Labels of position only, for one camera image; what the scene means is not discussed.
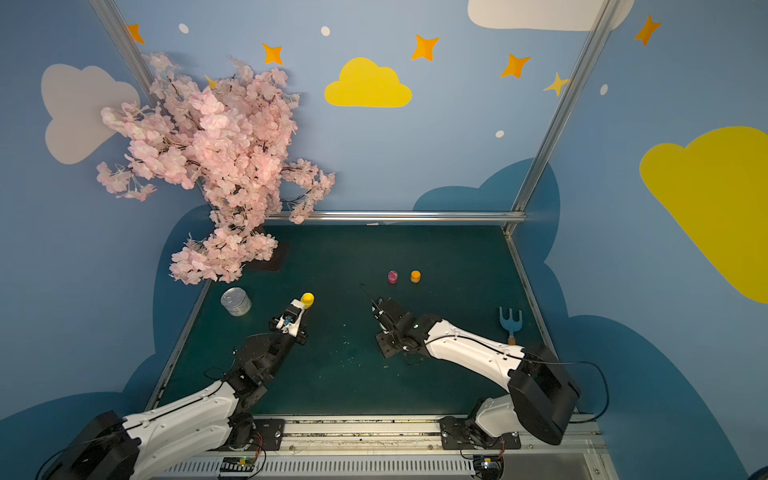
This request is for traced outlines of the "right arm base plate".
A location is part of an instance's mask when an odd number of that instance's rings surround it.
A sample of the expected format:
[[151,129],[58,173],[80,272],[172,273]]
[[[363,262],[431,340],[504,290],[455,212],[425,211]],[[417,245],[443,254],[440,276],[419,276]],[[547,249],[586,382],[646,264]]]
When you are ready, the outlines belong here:
[[444,450],[519,450],[521,441],[517,432],[491,436],[473,420],[446,416],[438,421]]

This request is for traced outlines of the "pink cherry blossom tree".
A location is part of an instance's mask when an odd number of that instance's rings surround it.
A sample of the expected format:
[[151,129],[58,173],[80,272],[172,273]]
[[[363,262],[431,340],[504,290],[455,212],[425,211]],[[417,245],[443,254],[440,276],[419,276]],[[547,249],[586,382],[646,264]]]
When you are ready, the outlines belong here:
[[140,202],[155,192],[156,180],[199,189],[214,230],[172,255],[170,275],[186,285],[234,282],[246,263],[268,261],[277,249],[262,228],[267,218],[288,211],[290,222],[304,222],[335,176],[308,160],[289,159],[300,97],[285,93],[286,72],[255,73],[235,61],[233,76],[202,87],[164,53],[147,60],[158,102],[102,109],[103,123],[129,146],[127,163],[100,163],[97,180],[115,197]]

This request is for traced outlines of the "yellow paint jar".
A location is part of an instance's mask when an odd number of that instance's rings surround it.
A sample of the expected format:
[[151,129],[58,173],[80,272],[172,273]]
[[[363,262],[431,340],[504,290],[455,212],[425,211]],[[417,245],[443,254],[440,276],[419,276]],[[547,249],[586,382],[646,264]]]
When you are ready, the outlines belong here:
[[302,295],[300,301],[305,309],[309,309],[315,301],[315,296],[312,293],[307,292]]

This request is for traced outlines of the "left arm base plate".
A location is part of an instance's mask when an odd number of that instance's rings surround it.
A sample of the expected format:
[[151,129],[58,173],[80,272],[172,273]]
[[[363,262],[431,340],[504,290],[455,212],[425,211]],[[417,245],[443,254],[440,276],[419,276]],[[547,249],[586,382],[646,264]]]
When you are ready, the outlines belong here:
[[232,451],[278,451],[286,421],[279,418],[250,418],[232,427],[225,447]]

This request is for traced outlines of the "horizontal aluminium frame bar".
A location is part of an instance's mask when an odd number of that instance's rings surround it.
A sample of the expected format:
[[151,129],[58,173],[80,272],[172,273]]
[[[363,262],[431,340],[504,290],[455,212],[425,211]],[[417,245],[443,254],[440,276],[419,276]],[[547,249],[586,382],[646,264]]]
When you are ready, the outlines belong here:
[[363,222],[363,223],[461,223],[496,224],[522,223],[526,220],[523,212],[480,212],[480,211],[314,211],[305,222]]

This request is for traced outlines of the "left electronics board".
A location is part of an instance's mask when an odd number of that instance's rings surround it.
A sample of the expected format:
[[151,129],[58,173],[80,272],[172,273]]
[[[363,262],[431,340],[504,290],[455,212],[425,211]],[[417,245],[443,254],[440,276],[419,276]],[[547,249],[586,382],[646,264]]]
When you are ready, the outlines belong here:
[[248,479],[257,470],[257,461],[253,456],[224,457],[216,473],[217,479]]

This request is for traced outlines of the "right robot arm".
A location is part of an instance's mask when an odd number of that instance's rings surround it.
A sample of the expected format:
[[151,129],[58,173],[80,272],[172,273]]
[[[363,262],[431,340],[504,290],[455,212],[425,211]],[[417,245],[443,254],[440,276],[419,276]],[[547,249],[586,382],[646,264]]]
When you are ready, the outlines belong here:
[[446,436],[458,449],[494,448],[520,428],[546,444],[562,442],[580,390],[547,347],[495,342],[433,314],[415,317],[391,298],[374,300],[372,313],[382,329],[376,341],[384,357],[407,352],[451,362],[505,391],[479,400],[463,420],[446,419]]

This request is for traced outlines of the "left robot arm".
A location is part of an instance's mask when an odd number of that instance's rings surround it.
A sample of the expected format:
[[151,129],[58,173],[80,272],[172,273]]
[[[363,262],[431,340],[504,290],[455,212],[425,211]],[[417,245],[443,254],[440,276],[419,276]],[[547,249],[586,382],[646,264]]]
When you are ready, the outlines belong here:
[[38,479],[149,479],[207,450],[232,442],[252,421],[251,408],[267,393],[279,368],[306,342],[305,306],[295,301],[251,335],[210,386],[170,404],[119,416],[108,411],[39,468]]

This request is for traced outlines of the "right electronics board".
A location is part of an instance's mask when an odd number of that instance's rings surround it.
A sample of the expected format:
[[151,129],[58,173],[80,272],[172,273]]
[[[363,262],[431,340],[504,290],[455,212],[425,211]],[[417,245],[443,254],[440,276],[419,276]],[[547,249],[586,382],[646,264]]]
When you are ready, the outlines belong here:
[[474,479],[499,480],[504,473],[504,460],[498,456],[473,456]]

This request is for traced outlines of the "silver metal can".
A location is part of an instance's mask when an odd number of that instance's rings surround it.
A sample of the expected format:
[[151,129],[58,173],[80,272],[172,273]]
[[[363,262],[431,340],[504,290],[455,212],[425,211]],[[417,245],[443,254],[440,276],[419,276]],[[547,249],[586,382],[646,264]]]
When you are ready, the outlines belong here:
[[221,305],[235,317],[244,316],[251,307],[252,302],[246,291],[241,287],[232,287],[227,289],[221,295]]

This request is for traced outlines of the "electronics board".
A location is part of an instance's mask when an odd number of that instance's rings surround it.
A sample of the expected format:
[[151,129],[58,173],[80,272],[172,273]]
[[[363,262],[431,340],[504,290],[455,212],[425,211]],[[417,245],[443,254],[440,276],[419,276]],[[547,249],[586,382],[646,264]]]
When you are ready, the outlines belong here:
[[499,480],[504,473],[504,460],[498,456],[473,456],[474,479]]
[[248,479],[257,470],[257,461],[253,456],[224,457],[216,473],[217,479]]

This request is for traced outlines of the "right aluminium frame post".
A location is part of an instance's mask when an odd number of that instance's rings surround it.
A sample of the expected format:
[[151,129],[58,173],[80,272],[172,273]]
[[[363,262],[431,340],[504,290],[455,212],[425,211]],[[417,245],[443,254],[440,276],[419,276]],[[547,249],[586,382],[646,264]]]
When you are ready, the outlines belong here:
[[521,217],[521,220],[504,224],[503,232],[507,240],[512,238],[516,226],[525,221],[526,208],[612,31],[611,25],[617,16],[620,5],[621,1],[619,0],[604,1],[597,12],[595,22],[571,72],[570,82],[566,85],[565,92],[560,95],[560,100],[542,143],[511,207],[511,212]]

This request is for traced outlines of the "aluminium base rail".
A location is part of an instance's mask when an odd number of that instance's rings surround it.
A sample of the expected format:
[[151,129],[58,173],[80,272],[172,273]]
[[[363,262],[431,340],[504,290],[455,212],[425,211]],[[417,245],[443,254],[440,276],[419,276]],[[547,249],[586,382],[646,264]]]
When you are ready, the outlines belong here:
[[159,473],[161,479],[217,479],[224,457],[253,456],[248,479],[474,479],[473,456],[500,457],[500,479],[615,479],[617,470],[593,422],[569,427],[548,445],[522,428],[519,450],[444,450],[442,415],[284,416],[278,451],[208,451]]

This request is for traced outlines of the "left aluminium frame post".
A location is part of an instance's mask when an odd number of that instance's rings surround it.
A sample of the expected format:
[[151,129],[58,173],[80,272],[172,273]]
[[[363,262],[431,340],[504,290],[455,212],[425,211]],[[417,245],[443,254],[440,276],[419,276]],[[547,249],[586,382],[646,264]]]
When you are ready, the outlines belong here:
[[157,98],[150,91],[154,77],[117,4],[113,0],[89,0],[89,3],[142,92],[154,104]]

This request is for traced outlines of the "aluminium frame post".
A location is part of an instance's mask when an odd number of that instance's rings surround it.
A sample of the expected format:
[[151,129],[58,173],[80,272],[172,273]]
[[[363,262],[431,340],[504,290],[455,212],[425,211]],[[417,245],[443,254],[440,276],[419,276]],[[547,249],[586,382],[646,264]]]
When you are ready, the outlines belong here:
[[89,0],[89,3],[142,92],[154,104],[157,98],[150,91],[154,77],[117,4],[113,0]]
[[521,217],[521,220],[504,224],[503,232],[507,240],[512,238],[516,226],[525,221],[526,208],[612,31],[611,25],[617,16],[620,5],[621,1],[619,0],[604,1],[597,12],[595,22],[571,72],[570,82],[566,85],[565,92],[560,95],[560,100],[542,143],[511,207],[511,212]]

